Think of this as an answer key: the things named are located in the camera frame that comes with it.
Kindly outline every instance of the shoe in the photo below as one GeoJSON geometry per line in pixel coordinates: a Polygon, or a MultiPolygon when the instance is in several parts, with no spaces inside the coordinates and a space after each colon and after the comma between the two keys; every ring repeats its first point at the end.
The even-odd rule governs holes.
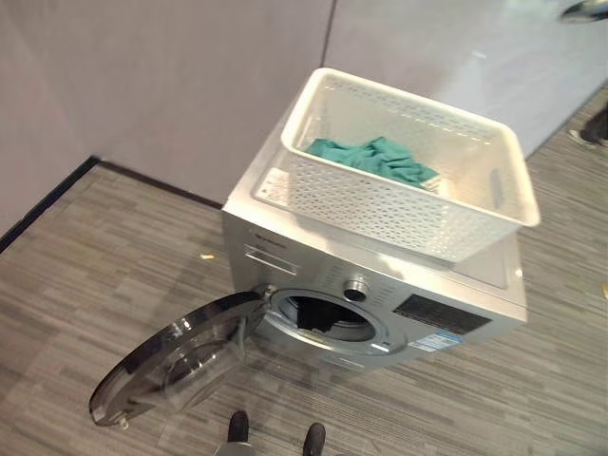
{"type": "Polygon", "coordinates": [[[320,423],[314,423],[309,427],[302,448],[302,456],[321,456],[325,445],[325,427],[320,423]]]}
{"type": "Polygon", "coordinates": [[[249,418],[247,413],[240,410],[230,419],[228,427],[228,442],[247,442],[249,440],[249,418]]]}
{"type": "Polygon", "coordinates": [[[570,136],[570,139],[572,141],[574,141],[578,145],[582,145],[585,149],[594,150],[598,147],[597,144],[594,144],[593,142],[588,142],[581,138],[578,130],[568,131],[568,136],[570,136]]]}

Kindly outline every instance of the white laundry basket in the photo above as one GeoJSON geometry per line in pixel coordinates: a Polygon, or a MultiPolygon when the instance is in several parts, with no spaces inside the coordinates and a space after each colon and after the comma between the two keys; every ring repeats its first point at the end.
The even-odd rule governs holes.
{"type": "Polygon", "coordinates": [[[540,222],[507,126],[387,85],[316,70],[281,141],[289,151],[289,209],[370,238],[457,262],[540,222]],[[306,152],[317,138],[358,145],[380,136],[437,171],[437,193],[306,152]]]}

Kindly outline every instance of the brand logo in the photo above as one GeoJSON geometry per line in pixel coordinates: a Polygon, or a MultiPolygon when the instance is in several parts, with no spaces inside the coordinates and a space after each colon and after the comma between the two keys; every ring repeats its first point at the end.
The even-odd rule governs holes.
{"type": "Polygon", "coordinates": [[[285,246],[284,244],[281,244],[280,242],[276,242],[275,240],[272,240],[272,239],[268,239],[267,237],[259,235],[258,233],[254,233],[254,236],[259,240],[268,242],[269,244],[275,245],[276,247],[280,247],[281,249],[287,249],[287,246],[285,246]]]}

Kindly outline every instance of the floor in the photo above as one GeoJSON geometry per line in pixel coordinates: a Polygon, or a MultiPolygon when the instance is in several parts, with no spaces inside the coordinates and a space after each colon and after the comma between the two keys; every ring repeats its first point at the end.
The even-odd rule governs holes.
{"type": "Polygon", "coordinates": [[[529,168],[543,222],[520,235],[527,325],[355,377],[254,340],[208,400],[126,432],[91,423],[97,383],[231,283],[216,210],[94,168],[0,256],[0,454],[211,455],[241,408],[262,455],[299,454],[314,421],[329,456],[608,454],[608,150],[581,150],[563,130],[529,168]]]}

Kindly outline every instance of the front-loading washing machine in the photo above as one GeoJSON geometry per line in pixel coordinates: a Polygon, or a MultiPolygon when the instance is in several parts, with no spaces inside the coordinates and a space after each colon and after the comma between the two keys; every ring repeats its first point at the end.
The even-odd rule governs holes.
{"type": "Polygon", "coordinates": [[[242,365],[254,333],[279,351],[365,371],[525,322],[515,236],[450,264],[287,210],[281,127],[222,209],[237,293],[174,321],[121,361],[91,396],[97,425],[126,427],[153,407],[197,403],[242,365]]]}

